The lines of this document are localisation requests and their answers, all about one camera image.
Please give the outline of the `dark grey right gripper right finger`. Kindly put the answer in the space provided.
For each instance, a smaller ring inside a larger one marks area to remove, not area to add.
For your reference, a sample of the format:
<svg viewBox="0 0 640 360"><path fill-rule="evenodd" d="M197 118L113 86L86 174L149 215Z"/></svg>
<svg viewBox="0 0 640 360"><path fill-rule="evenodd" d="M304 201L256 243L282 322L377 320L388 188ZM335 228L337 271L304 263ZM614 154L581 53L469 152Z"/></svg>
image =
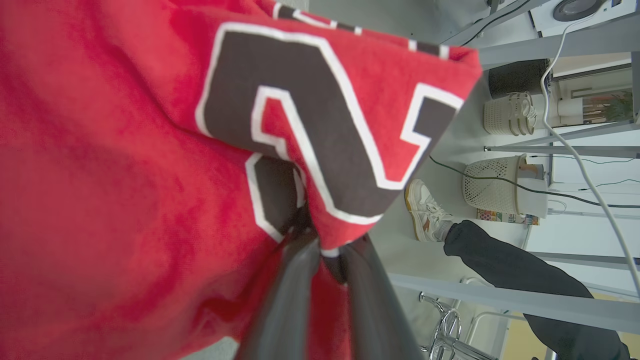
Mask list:
<svg viewBox="0 0 640 360"><path fill-rule="evenodd" d="M422 360L393 285L368 235L340 248L354 360Z"/></svg>

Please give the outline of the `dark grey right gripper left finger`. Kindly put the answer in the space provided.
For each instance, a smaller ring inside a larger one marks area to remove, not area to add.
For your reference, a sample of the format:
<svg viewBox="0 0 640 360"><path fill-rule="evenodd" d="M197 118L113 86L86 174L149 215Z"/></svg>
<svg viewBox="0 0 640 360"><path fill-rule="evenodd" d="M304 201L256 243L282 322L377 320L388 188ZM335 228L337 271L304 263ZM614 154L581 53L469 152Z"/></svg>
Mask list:
<svg viewBox="0 0 640 360"><path fill-rule="evenodd" d="M292 230L278 274L240 344L242 360L305 360L311 285L320 264L315 230Z"/></svg>

